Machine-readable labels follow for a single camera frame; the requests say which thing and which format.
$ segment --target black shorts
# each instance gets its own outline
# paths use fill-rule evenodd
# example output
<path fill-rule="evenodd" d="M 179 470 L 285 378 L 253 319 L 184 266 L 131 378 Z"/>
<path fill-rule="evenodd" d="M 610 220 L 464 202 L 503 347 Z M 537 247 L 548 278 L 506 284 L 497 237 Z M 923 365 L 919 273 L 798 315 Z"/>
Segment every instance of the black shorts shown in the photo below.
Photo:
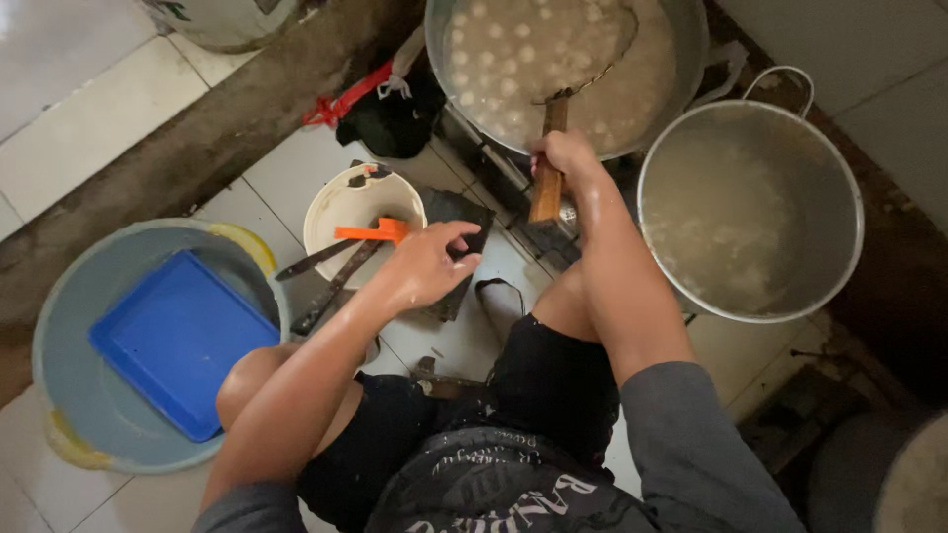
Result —
<path fill-rule="evenodd" d="M 340 531 L 361 531 L 389 479 L 434 434 L 495 426 L 547 438 L 602 469 L 619 391 L 601 344 L 567 337 L 527 315 L 514 324 L 480 399 L 430 398 L 401 376 L 356 378 L 362 402 L 342 434 L 303 469 L 297 492 Z"/>

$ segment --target murky liquid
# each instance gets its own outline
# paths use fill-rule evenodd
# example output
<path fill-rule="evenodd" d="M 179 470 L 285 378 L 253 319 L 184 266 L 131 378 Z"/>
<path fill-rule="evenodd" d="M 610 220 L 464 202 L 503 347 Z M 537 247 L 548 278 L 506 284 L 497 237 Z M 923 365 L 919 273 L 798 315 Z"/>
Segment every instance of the murky liquid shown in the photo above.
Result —
<path fill-rule="evenodd" d="M 455 105 L 506 143 L 539 138 L 542 101 L 619 56 L 631 6 L 638 35 L 602 79 L 570 99 L 569 125 L 600 154 L 644 134 L 675 81 L 674 36 L 658 0 L 461 0 L 446 33 Z"/>
<path fill-rule="evenodd" d="M 804 238 L 802 211 L 773 160 L 733 136 L 680 132 L 655 154 L 643 223 L 649 246 L 688 290 L 739 314 L 786 293 Z"/>

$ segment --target blue tray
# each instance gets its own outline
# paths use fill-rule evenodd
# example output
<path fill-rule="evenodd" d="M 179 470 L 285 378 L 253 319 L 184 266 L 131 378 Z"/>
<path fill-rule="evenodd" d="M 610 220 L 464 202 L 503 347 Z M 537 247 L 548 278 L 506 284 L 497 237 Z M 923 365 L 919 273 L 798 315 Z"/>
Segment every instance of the blue tray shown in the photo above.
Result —
<path fill-rule="evenodd" d="M 189 250 L 142 278 L 89 328 L 109 365 L 194 442 L 220 429 L 214 400 L 238 359 L 280 331 Z"/>

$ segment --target stove burner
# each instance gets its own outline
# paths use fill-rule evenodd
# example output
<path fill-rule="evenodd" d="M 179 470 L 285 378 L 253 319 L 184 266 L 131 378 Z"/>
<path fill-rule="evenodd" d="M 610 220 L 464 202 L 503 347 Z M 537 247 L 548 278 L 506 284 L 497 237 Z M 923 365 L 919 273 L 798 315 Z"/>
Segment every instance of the stove burner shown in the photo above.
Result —
<path fill-rule="evenodd" d="M 505 226 L 537 259 L 544 258 L 560 271 L 579 257 L 579 227 L 576 207 L 564 198 L 559 222 L 554 227 L 538 229 L 527 224 L 533 180 L 530 159 L 513 152 L 478 132 L 448 103 L 435 122 L 434 135 L 464 163 L 468 170 L 497 201 L 514 216 Z M 630 154 L 610 159 L 603 164 L 615 179 L 626 206 L 637 218 L 635 188 L 645 154 Z"/>

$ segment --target person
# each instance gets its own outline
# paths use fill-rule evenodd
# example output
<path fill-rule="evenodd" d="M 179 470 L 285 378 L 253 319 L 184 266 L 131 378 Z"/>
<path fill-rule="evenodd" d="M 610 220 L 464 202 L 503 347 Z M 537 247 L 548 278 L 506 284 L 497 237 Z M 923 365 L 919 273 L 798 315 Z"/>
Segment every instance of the person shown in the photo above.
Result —
<path fill-rule="evenodd" d="M 302 346 L 255 350 L 218 395 L 227 438 L 193 532 L 302 532 L 299 495 L 343 532 L 805 531 L 721 409 L 681 310 L 577 132 L 536 149 L 565 174 L 582 258 L 515 323 L 486 400 L 356 375 L 398 313 L 471 275 L 465 222 L 410 235 Z M 603 468 L 621 402 L 642 499 Z"/>

